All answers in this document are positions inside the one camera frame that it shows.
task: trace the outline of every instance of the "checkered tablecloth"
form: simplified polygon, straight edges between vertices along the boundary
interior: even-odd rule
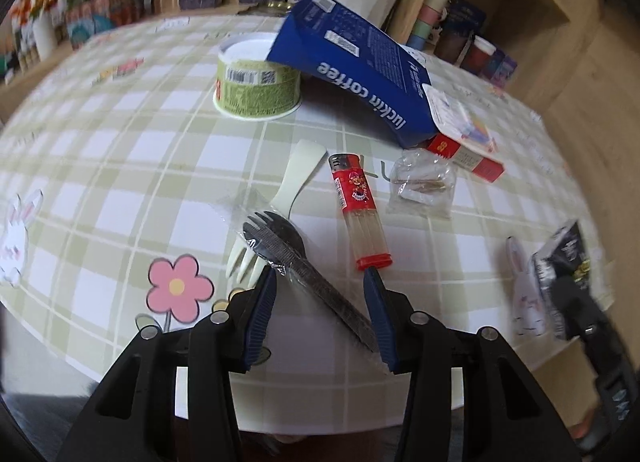
[[[518,236],[534,252],[569,217],[580,219],[586,237],[594,295],[610,305],[596,228],[540,118],[463,71],[422,58],[433,85],[472,105],[494,132],[506,172],[489,184],[459,171],[449,220],[386,213],[388,175],[401,150],[384,122],[340,89],[305,80],[300,109],[277,121],[220,115],[212,104],[220,41],[281,22],[202,17],[116,30],[67,59],[12,117],[0,136],[0,210],[7,214],[0,299],[34,336],[99,380],[138,332],[136,315],[164,325],[165,316],[147,307],[150,266],[185,254],[214,287],[199,302],[198,318],[208,315],[235,285],[224,271],[236,236],[216,201],[248,187],[270,198],[301,138],[329,153],[363,156],[394,258],[382,271],[386,286],[448,326],[495,326],[529,366],[563,348],[549,332],[514,334],[504,240]],[[362,274],[325,160],[291,218],[309,259],[364,310]],[[188,325],[169,323],[172,330]],[[408,378],[386,373],[322,304],[284,278],[265,343],[271,358],[232,376],[241,429],[321,434],[402,421]],[[182,414],[185,394],[181,374]],[[454,402],[462,402],[457,373]]]

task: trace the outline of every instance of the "barcode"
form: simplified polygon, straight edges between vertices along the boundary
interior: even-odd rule
[[[262,73],[260,77],[261,85],[273,85],[276,83],[276,71],[275,70],[267,70]]]
[[[233,70],[226,69],[226,80],[233,83],[241,83],[243,85],[255,85],[258,81],[259,72],[249,70]]]
[[[335,190],[338,192],[338,200],[340,201],[340,206],[342,209],[347,207],[347,201],[344,199],[344,192],[342,191],[342,186],[340,185],[340,181],[337,178],[334,178]]]
[[[468,169],[469,171],[472,171],[478,164],[480,164],[481,161],[482,157],[480,155],[470,152],[462,146],[458,148],[457,152],[454,153],[452,157],[453,164]]]
[[[328,30],[324,35],[324,38],[329,40],[331,43],[336,44],[338,47],[345,49],[355,57],[360,57],[359,47],[355,46],[351,41],[344,39],[339,34],[336,34],[334,31]]]
[[[331,12],[334,10],[335,2],[333,0],[313,0],[313,2],[324,10],[324,12]]]

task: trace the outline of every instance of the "rabbit decal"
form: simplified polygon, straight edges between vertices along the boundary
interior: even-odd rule
[[[507,238],[506,249],[513,271],[513,321],[516,333],[520,336],[526,333],[542,336],[546,328],[545,307],[533,275],[533,263],[515,236]]]
[[[24,202],[16,194],[6,211],[4,234],[0,238],[1,281],[18,285],[27,261],[29,236],[27,226],[33,222],[42,205],[42,191],[34,191]]]

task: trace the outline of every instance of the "can lid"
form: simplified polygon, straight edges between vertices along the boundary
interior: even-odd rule
[[[492,45],[484,38],[480,38],[480,36],[476,36],[476,38],[474,39],[474,45],[478,47],[485,54],[488,54],[489,56],[494,55],[495,45]]]
[[[394,261],[391,258],[391,254],[385,252],[383,254],[372,254],[371,256],[363,256],[356,261],[356,266],[358,267],[358,270],[365,270],[367,267],[388,267],[393,262]]]

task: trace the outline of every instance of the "blue gripper pad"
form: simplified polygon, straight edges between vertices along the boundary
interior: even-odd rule
[[[258,281],[258,286],[254,289],[260,290],[260,295],[244,332],[242,362],[247,370],[258,360],[258,355],[260,355],[260,348],[267,333],[273,303],[276,301],[276,285],[276,272],[270,268],[262,286]]]
[[[364,273],[364,299],[369,310],[373,329],[376,331],[380,357],[389,367],[389,371],[399,369],[400,359],[396,348],[396,331],[387,312],[383,291],[386,291],[375,267],[369,267]]]

